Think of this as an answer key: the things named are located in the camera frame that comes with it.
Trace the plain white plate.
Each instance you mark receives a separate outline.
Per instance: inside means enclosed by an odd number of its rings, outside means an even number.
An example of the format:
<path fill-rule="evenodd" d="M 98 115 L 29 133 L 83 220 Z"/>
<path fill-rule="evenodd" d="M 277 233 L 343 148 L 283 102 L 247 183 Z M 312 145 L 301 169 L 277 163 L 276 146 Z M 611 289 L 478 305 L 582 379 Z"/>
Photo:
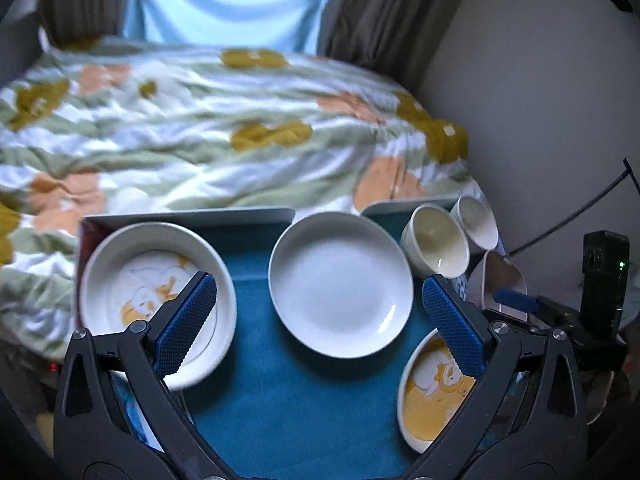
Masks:
<path fill-rule="evenodd" d="M 396 240 L 374 221 L 320 212 L 274 245 L 269 292 L 284 327 L 308 349 L 360 359 L 389 346 L 413 305 L 413 280 Z"/>

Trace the floral quilt blanket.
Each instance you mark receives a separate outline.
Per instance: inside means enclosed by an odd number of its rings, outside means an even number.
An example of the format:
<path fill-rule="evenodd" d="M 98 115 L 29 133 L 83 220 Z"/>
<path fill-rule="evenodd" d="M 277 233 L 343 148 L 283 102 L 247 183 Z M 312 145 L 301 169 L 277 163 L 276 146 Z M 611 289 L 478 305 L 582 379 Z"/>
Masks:
<path fill-rule="evenodd" d="M 480 194 L 468 148 L 397 82 L 328 58 L 111 37 L 50 49 L 1 88 L 2 336 L 62 359 L 93 214 L 456 200 Z"/>

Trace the small duck print dish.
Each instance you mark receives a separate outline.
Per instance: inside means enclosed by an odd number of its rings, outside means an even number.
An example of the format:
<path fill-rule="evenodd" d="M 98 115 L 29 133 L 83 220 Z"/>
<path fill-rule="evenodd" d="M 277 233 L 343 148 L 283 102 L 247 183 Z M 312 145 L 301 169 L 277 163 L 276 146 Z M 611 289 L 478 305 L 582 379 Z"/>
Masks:
<path fill-rule="evenodd" d="M 438 330 L 431 330 L 408 359 L 397 393 L 398 427 L 413 451 L 422 454 L 436 440 L 475 383 L 462 373 Z"/>

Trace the light blue sheer curtain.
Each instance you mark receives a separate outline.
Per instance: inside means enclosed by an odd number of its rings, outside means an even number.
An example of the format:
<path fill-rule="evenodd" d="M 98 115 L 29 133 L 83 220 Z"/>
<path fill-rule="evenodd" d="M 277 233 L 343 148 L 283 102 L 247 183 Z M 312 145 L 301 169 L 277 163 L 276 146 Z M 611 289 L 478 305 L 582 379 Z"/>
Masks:
<path fill-rule="evenodd" d="M 122 34 L 156 44 L 315 54 L 328 1 L 127 0 Z"/>

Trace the white ceramic bowl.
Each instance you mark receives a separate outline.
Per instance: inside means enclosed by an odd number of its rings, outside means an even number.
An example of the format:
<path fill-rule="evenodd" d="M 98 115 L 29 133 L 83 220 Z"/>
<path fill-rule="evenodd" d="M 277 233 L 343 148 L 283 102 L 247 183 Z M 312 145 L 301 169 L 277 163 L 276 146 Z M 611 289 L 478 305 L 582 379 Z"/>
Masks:
<path fill-rule="evenodd" d="M 451 208 L 449 217 L 460 226 L 472 255 L 484 254 L 498 246 L 499 232 L 489 206 L 472 196 L 462 196 Z"/>

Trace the grey tray rim left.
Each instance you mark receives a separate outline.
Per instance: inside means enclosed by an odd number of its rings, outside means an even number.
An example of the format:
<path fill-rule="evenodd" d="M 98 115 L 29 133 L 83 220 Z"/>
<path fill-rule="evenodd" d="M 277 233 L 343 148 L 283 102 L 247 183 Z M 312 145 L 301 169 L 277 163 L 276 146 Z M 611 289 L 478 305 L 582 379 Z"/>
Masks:
<path fill-rule="evenodd" d="M 141 222 L 168 222 L 188 229 L 209 229 L 215 226 L 290 224 L 294 217 L 295 210 L 288 207 L 247 207 L 142 212 L 142 214 L 95 214 L 87 216 L 85 220 L 113 230 Z"/>

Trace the duck print white plate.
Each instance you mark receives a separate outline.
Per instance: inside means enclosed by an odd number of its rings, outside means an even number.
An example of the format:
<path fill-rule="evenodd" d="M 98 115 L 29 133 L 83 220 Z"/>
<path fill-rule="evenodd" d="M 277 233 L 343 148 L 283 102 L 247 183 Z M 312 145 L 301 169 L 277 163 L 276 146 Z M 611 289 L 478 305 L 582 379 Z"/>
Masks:
<path fill-rule="evenodd" d="M 215 279 L 215 307 L 180 368 L 165 377 L 171 390 L 192 387 L 224 359 L 236 326 L 236 295 L 227 266 L 193 231 L 168 222 L 142 222 L 109 235 L 77 274 L 81 322 L 91 333 L 103 335 L 149 321 L 198 271 Z"/>

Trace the teal blue table cloth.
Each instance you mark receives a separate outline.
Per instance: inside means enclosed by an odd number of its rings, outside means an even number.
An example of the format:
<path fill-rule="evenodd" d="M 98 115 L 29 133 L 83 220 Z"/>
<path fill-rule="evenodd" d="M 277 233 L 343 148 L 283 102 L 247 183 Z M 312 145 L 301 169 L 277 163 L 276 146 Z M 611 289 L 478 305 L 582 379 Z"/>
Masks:
<path fill-rule="evenodd" d="M 415 304 L 400 335 L 360 359 L 329 358 L 304 347 L 278 320 L 268 292 L 270 252 L 290 224 L 189 229 L 227 266 L 236 326 L 226 356 L 206 378 L 170 390 L 200 435 L 241 476 L 397 477 L 416 461 L 396 420 L 400 375 L 431 321 Z M 81 223 L 77 274 L 117 230 Z"/>

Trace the cream bowl with print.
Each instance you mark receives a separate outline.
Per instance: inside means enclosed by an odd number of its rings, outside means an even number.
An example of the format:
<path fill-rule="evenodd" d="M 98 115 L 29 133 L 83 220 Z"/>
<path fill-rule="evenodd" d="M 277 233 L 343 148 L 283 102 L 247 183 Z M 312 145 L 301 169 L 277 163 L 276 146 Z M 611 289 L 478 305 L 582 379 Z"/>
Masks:
<path fill-rule="evenodd" d="M 418 278 L 440 274 L 454 280 L 465 274 L 470 262 L 469 243 L 462 229 L 444 208 L 432 204 L 413 211 L 402 230 L 400 246 Z"/>

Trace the grey drape curtain right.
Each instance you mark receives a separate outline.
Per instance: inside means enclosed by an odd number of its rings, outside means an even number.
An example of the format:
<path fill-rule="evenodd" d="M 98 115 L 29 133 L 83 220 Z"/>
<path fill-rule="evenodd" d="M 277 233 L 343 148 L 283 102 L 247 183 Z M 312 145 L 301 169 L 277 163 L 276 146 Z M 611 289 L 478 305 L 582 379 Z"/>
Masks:
<path fill-rule="evenodd" d="M 390 77 L 416 93 L 462 0 L 329 0 L 318 55 Z"/>

